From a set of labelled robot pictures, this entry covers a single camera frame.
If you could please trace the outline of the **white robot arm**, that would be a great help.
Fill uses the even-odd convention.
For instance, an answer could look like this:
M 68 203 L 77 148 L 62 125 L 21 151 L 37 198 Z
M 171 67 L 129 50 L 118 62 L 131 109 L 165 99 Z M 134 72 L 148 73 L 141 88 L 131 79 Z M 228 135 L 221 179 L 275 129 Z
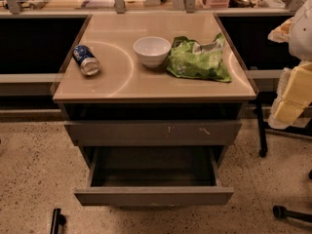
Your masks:
M 290 54 L 300 59 L 293 69 L 283 69 L 270 110 L 269 126 L 284 130 L 312 102 L 312 0 L 306 0 L 292 18 L 272 30 L 268 39 L 288 42 Z

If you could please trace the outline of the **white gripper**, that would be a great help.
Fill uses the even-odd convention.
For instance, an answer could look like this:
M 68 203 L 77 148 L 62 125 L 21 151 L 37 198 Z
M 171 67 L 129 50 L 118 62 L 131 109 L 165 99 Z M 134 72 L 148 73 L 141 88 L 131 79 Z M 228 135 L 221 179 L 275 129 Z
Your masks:
M 284 130 L 291 126 L 312 102 L 312 62 L 294 69 L 285 68 L 280 77 L 277 97 L 274 99 L 268 124 Z

